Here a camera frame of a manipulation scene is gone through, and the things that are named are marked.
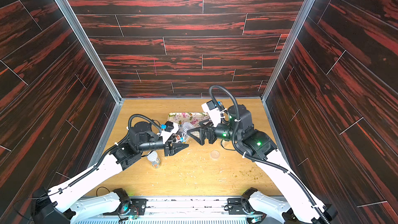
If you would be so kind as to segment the clear candy jar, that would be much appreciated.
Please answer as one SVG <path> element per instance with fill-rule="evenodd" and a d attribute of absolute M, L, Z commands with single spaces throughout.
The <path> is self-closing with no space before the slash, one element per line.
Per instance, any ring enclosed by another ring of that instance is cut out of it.
<path fill-rule="evenodd" d="M 175 140 L 176 143 L 186 143 L 190 137 L 180 131 L 180 140 Z"/>

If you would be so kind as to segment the clear plastic jar lid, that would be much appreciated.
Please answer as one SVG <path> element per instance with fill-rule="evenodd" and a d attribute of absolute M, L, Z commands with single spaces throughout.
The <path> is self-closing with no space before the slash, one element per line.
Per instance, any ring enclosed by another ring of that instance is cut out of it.
<path fill-rule="evenodd" d="M 210 152 L 210 157 L 211 157 L 212 159 L 214 159 L 214 160 L 217 160 L 217 159 L 220 158 L 220 152 L 217 151 L 217 150 L 212 150 L 212 151 Z"/>

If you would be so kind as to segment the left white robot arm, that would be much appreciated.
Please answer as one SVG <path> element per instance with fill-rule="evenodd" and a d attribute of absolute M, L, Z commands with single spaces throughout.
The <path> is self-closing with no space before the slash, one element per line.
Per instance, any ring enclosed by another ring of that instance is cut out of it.
<path fill-rule="evenodd" d="M 127 135 L 107 149 L 99 161 L 75 177 L 33 193 L 31 217 L 36 224 L 75 224 L 82 220 L 120 210 L 130 212 L 130 197 L 123 189 L 104 196 L 82 197 L 103 181 L 128 169 L 143 157 L 156 150 L 165 156 L 173 156 L 189 145 L 177 141 L 178 124 L 167 122 L 157 125 L 153 120 L 128 125 Z"/>

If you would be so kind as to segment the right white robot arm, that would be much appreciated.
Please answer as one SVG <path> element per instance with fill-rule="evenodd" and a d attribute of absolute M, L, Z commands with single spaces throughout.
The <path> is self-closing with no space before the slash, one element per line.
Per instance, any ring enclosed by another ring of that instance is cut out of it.
<path fill-rule="evenodd" d="M 200 145 L 205 141 L 230 141 L 242 158 L 254 162 L 277 186 L 284 200 L 277 200 L 249 188 L 240 197 L 247 214 L 261 212 L 281 224 L 329 224 L 337 210 L 324 204 L 296 176 L 280 150 L 264 132 L 255 129 L 251 112 L 244 105 L 218 108 L 212 101 L 202 104 L 209 119 L 187 134 Z"/>

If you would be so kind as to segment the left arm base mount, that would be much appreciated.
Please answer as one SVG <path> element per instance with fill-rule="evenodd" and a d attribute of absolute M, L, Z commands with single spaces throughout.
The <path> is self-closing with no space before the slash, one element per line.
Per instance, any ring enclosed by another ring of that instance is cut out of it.
<path fill-rule="evenodd" d="M 119 197 L 120 204 L 110 215 L 117 216 L 119 218 L 119 224 L 124 224 L 124 222 L 128 220 L 138 219 L 139 216 L 145 214 L 147 199 L 131 198 L 122 188 L 115 189 L 113 192 Z"/>

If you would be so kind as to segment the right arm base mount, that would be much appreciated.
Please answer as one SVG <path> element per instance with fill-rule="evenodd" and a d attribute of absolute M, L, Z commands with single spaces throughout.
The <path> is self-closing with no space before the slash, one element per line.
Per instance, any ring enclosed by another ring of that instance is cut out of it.
<path fill-rule="evenodd" d="M 246 218 L 248 224 L 262 223 L 267 218 L 267 214 L 255 211 L 249 203 L 250 196 L 255 192 L 258 192 L 258 190 L 251 187 L 239 198 L 228 198 L 224 210 L 227 211 L 229 215 L 254 215 L 254 217 Z"/>

